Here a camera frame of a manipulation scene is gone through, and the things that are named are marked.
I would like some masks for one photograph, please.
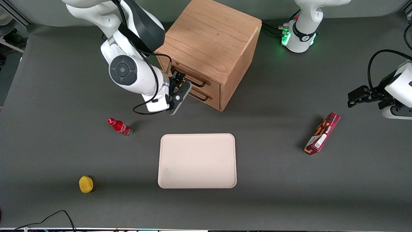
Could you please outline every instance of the drawer handle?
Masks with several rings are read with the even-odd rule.
[[[208,96],[206,96],[205,98],[201,98],[201,97],[198,97],[198,96],[192,94],[191,92],[189,92],[189,95],[196,98],[196,99],[198,99],[198,100],[201,100],[202,102],[205,102],[205,101],[207,101],[207,99],[209,99]]]
[[[199,84],[196,84],[195,82],[193,82],[193,81],[191,81],[191,80],[189,80],[189,79],[186,79],[186,78],[185,78],[185,80],[189,81],[190,83],[192,83],[192,85],[197,86],[197,87],[199,87],[199,88],[205,86],[205,84],[206,84],[206,81],[204,81],[202,84],[199,85]]]

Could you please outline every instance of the cardboard box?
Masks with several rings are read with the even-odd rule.
[[[326,116],[326,118],[324,118],[322,123],[316,129],[315,134],[307,143],[304,151],[309,155],[318,153],[322,149],[326,140],[329,138],[339,119],[340,116],[333,112]]]

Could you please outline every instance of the wooden cabinet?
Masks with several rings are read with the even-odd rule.
[[[190,95],[223,111],[253,59],[262,21],[212,0],[192,0],[156,53],[194,83]],[[157,56],[163,70],[169,60]]]

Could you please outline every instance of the coca-cola bottle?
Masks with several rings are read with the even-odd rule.
[[[125,136],[130,136],[133,133],[133,130],[122,121],[114,120],[113,118],[109,118],[107,122],[112,125],[113,129]]]

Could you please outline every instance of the beige tray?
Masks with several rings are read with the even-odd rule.
[[[164,189],[233,188],[236,185],[233,135],[163,136],[157,183]]]

